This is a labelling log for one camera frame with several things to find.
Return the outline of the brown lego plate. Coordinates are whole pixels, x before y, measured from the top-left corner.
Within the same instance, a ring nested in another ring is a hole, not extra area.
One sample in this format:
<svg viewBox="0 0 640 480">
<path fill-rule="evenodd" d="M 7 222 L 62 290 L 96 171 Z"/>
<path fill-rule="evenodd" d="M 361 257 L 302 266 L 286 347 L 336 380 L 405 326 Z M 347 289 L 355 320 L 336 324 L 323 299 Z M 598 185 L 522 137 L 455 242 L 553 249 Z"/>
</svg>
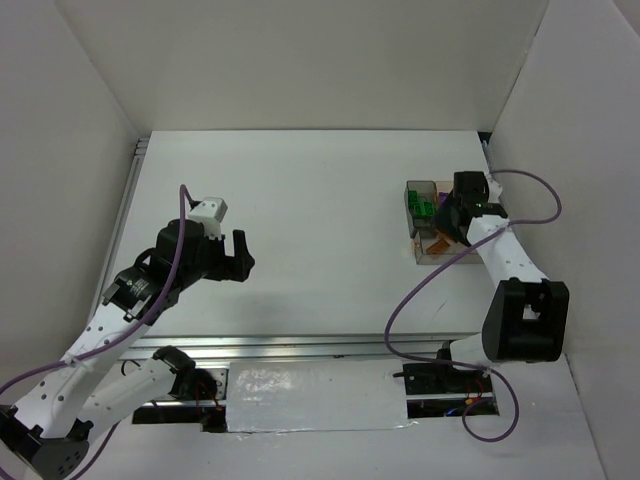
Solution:
<svg viewBox="0 0 640 480">
<path fill-rule="evenodd" d="M 445 238 L 440 238 L 426 249 L 426 253 L 432 256 L 439 256 L 447 253 L 450 248 L 449 242 Z"/>
</svg>

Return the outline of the green curved lego brick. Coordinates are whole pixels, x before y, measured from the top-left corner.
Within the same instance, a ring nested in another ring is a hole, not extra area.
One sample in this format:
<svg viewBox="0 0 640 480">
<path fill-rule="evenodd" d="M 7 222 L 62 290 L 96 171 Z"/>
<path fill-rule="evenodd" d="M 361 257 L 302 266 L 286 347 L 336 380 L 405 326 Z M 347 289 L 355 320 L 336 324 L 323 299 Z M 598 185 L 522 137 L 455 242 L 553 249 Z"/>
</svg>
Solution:
<svg viewBox="0 0 640 480">
<path fill-rule="evenodd" d="M 419 195 L 415 190 L 407 191 L 407 201 L 409 205 L 416 205 L 419 203 Z"/>
<path fill-rule="evenodd" d="M 434 205 L 429 201 L 420 202 L 423 205 L 425 211 L 424 219 L 432 218 L 435 215 Z"/>
</svg>

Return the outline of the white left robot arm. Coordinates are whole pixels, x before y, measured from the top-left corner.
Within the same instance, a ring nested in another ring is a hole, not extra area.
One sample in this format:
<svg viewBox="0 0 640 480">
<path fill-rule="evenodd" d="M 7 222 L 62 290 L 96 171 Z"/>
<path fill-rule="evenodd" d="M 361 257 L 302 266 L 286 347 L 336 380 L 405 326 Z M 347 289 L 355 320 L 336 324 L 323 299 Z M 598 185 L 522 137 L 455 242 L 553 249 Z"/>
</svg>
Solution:
<svg viewBox="0 0 640 480">
<path fill-rule="evenodd" d="M 119 272 L 82 334 L 53 368 L 39 368 L 40 382 L 1 408 L 1 441 L 43 479 L 65 479 L 106 430 L 159 397 L 213 399 L 215 379 L 175 346 L 149 359 L 107 387 L 109 370 L 180 294 L 200 280 L 244 282 L 255 260 L 242 230 L 225 238 L 201 221 L 172 220 L 156 244 Z"/>
</svg>

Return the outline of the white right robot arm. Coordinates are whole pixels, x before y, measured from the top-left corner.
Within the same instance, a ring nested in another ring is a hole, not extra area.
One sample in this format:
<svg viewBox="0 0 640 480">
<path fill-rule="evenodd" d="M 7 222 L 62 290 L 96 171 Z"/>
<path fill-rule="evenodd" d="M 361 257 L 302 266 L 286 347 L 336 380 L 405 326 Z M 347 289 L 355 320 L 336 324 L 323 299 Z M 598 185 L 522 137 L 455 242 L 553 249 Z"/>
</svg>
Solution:
<svg viewBox="0 0 640 480">
<path fill-rule="evenodd" d="M 440 232 L 472 248 L 495 285 L 480 332 L 445 348 L 459 368 L 554 362 L 563 349 L 569 289 L 534 264 L 513 231 L 515 225 L 542 225 L 558 216 L 512 220 L 500 194 L 501 186 L 489 174 L 457 172 L 436 212 Z"/>
</svg>

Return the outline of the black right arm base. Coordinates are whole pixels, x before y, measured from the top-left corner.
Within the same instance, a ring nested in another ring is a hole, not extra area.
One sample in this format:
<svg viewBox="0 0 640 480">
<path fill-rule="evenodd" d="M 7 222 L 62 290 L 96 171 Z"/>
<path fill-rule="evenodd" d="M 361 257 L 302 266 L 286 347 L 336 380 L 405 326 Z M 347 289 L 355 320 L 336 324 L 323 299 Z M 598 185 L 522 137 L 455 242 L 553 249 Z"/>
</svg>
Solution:
<svg viewBox="0 0 640 480">
<path fill-rule="evenodd" d="M 401 380 L 406 395 L 415 399 L 465 399 L 493 393 L 492 381 L 483 373 L 434 363 L 404 363 L 392 377 Z"/>
</svg>

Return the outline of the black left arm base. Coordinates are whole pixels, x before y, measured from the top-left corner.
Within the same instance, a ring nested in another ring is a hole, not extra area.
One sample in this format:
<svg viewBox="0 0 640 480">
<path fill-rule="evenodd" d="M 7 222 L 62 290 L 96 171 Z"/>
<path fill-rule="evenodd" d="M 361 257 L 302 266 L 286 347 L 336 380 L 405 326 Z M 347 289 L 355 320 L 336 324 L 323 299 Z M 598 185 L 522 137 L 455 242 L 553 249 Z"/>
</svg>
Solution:
<svg viewBox="0 0 640 480">
<path fill-rule="evenodd" d="M 161 397 L 178 401 L 218 401 L 225 397 L 225 378 L 218 379 L 209 370 L 199 368 L 191 357 L 174 346 L 156 350 L 142 370 L 155 379 L 161 377 L 167 384 Z"/>
</svg>

